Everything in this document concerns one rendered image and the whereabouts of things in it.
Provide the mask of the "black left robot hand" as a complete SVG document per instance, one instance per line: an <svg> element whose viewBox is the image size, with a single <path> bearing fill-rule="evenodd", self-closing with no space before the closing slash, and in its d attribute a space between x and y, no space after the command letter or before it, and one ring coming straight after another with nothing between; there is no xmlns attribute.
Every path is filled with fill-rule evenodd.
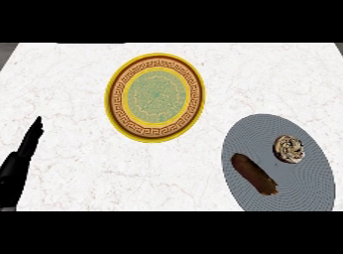
<svg viewBox="0 0 343 254"><path fill-rule="evenodd" d="M41 117L37 117L25 133L18 150L7 155L0 166L0 210L16 210L31 158L43 133Z"/></svg>

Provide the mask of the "grey round placemat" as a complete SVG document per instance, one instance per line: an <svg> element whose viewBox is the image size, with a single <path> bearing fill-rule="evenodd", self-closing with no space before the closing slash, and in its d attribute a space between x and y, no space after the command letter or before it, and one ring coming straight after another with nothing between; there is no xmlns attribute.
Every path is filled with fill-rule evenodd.
<svg viewBox="0 0 343 254"><path fill-rule="evenodd" d="M295 137L304 157L297 164L282 162L272 145L281 135ZM232 165L232 155L244 154L276 182L276 194L263 195ZM254 114L233 125L223 142L223 174L230 193L244 211L331 211L335 199L334 175L325 154L307 132L285 118Z"/></svg>

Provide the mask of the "cream and brown cupcake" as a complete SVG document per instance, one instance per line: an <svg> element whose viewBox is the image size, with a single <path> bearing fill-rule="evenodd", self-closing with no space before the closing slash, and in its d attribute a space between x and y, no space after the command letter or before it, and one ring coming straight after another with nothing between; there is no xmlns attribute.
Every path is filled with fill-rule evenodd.
<svg viewBox="0 0 343 254"><path fill-rule="evenodd" d="M275 139L272 151L275 157L289 164L297 164L304 157L301 141L289 135L281 135Z"/></svg>

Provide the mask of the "yellow patterned round plate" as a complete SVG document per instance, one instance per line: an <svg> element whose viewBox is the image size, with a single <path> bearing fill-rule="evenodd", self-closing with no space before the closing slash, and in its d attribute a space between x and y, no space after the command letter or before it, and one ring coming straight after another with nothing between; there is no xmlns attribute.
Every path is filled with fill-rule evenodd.
<svg viewBox="0 0 343 254"><path fill-rule="evenodd" d="M114 128L145 143L179 137L193 126L204 103L205 86L195 67L164 53L131 59L112 74L103 94Z"/></svg>

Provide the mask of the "brown oblong pastry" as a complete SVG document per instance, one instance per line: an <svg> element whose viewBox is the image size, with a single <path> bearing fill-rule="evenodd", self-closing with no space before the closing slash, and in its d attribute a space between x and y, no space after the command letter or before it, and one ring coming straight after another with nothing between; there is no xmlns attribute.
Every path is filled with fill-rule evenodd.
<svg viewBox="0 0 343 254"><path fill-rule="evenodd" d="M247 155L232 155L232 166L261 195L278 194L275 180Z"/></svg>

